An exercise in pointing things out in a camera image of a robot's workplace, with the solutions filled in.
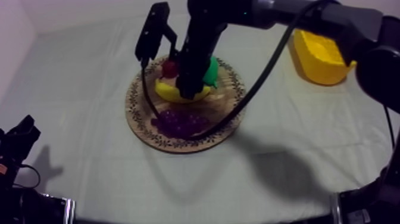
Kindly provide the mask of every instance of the purple grapes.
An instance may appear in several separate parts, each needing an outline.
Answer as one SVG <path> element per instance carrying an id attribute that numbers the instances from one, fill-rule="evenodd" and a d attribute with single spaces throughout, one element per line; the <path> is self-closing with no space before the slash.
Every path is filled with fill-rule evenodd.
<path id="1" fill-rule="evenodd" d="M 151 119 L 151 125 L 168 138 L 192 136 L 202 132 L 210 123 L 206 117 L 170 109 L 162 111 L 160 116 L 165 121 L 165 126 L 158 119 Z"/>

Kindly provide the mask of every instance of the yellow plastic basket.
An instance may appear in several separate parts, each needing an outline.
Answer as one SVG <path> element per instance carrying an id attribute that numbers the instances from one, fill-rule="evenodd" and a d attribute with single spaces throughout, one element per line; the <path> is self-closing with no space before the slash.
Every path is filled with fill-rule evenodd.
<path id="1" fill-rule="evenodd" d="M 345 65 L 335 42 L 315 34 L 295 30 L 295 49 L 307 78 L 322 85 L 341 82 L 356 65 Z"/>

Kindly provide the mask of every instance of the table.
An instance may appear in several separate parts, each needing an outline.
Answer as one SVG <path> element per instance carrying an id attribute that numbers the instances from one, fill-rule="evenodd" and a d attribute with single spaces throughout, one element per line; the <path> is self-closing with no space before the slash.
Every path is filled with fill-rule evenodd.
<path id="1" fill-rule="evenodd" d="M 78 217 L 112 223 L 273 223 L 325 214 L 333 192 L 373 181 L 391 154 L 382 106 L 354 72 L 337 86 L 298 76 L 293 43 L 246 109 L 234 136 L 198 154 L 170 155 L 134 136 L 124 113 L 140 65 L 144 17 L 40 35 L 0 105 L 8 130 L 26 114 L 42 136 L 26 163 L 38 191 L 77 201 Z M 181 47 L 186 14 L 171 15 Z M 284 31 L 229 26 L 214 54 L 250 88 Z M 159 55 L 168 53 L 164 39 Z M 399 119 L 394 118 L 395 130 Z M 21 171 L 20 183 L 33 183 Z"/>

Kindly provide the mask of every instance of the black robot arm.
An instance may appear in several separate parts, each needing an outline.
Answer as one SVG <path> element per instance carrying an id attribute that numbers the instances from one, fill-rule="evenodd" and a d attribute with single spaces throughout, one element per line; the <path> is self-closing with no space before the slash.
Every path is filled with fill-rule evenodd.
<path id="1" fill-rule="evenodd" d="M 269 29 L 289 24 L 311 1 L 188 0 L 190 23 L 180 52 L 177 87 L 184 98 L 201 92 L 202 78 L 227 24 Z M 400 113 L 400 21 L 378 10 L 326 1 L 296 25 L 335 40 L 347 65 L 358 62 L 357 78 L 372 98 Z"/>

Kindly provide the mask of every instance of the wire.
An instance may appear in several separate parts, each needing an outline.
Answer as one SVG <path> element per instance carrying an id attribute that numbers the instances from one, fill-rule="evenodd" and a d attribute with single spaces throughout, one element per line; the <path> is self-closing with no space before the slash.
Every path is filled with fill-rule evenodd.
<path id="1" fill-rule="evenodd" d="M 207 131 L 205 131 L 205 132 L 203 132 L 203 133 L 201 133 L 199 135 L 195 135 L 195 136 L 182 136 L 181 134 L 176 133 L 174 130 L 171 130 L 171 129 L 169 129 L 168 131 L 173 133 L 174 136 L 177 136 L 177 137 L 182 138 L 184 140 L 197 141 L 197 140 L 206 138 L 206 137 L 216 133 L 221 128 L 225 127 L 225 125 L 227 125 L 232 119 L 234 119 L 242 111 L 242 109 L 244 107 L 246 107 L 246 105 L 250 102 L 250 100 L 254 97 L 254 95 L 257 93 L 257 91 L 260 89 L 260 87 L 265 82 L 265 80 L 268 78 L 268 76 L 270 75 L 272 69 L 274 68 L 277 60 L 279 59 L 280 54 L 282 53 L 286 43 L 288 42 L 288 40 L 290 38 L 290 35 L 292 34 L 293 30 L 296 28 L 296 25 L 299 23 L 300 19 L 309 10 L 319 6 L 320 4 L 325 4 L 326 2 L 327 2 L 327 0 L 318 0 L 318 1 L 311 2 L 306 7 L 304 7 L 299 13 L 297 13 L 295 18 L 288 25 L 285 33 L 283 34 L 281 40 L 279 41 L 278 46 L 276 47 L 276 49 L 274 51 L 274 54 L 272 55 L 270 61 L 268 62 L 268 64 L 265 67 L 265 69 L 262 71 L 262 73 L 259 76 L 259 78 L 257 79 L 257 81 L 254 83 L 253 87 L 246 94 L 246 96 L 237 104 L 237 106 L 225 118 L 223 118 L 219 123 L 217 123 L 211 129 L 208 129 Z M 157 109 L 155 108 L 155 106 L 153 105 L 153 103 L 152 103 L 152 101 L 151 101 L 151 99 L 149 97 L 149 93 L 148 93 L 148 90 L 147 90 L 146 79 L 145 79 L 145 67 L 148 64 L 148 59 L 142 60 L 141 64 L 142 64 L 142 86 L 143 86 L 143 93 L 145 95 L 145 99 L 146 99 L 147 103 L 149 104 L 150 109 L 155 114 L 155 117 L 160 121 L 160 123 L 163 126 L 168 128 L 168 126 L 166 125 L 166 122 L 160 116 L 159 112 L 157 111 Z"/>
<path id="2" fill-rule="evenodd" d="M 393 134 L 392 119 L 390 119 L 388 107 L 384 105 L 383 109 L 385 109 L 387 125 L 389 126 L 389 132 L 390 132 L 390 140 L 392 141 L 392 147 L 393 149 L 395 149 L 396 143 L 395 143 L 395 135 Z"/>
<path id="3" fill-rule="evenodd" d="M 37 183 L 34 186 L 23 186 L 23 185 L 14 183 L 13 184 L 14 186 L 17 186 L 17 187 L 22 188 L 22 189 L 34 189 L 34 188 L 36 188 L 37 186 L 40 185 L 41 178 L 40 178 L 40 173 L 38 172 L 38 170 L 36 170 L 33 166 L 29 166 L 29 165 L 26 165 L 26 164 L 22 164 L 20 166 L 20 168 L 30 168 L 31 170 L 33 170 L 37 175 Z"/>

